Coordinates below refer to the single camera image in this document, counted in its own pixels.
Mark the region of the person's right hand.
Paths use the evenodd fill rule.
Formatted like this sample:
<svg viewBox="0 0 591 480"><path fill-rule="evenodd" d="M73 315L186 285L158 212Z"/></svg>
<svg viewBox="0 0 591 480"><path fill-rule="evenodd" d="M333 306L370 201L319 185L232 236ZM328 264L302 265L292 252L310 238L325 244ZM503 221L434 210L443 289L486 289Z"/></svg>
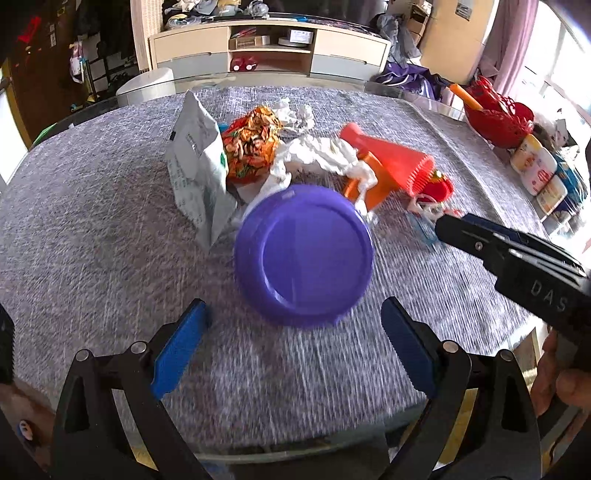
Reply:
<svg viewBox="0 0 591 480"><path fill-rule="evenodd" d="M558 332L552 330L546 338L543 355L537 365L537 376L530 390L537 416L550 406L554 395L566 405L590 410L590 374L576 369L560 369L557 363Z"/></svg>

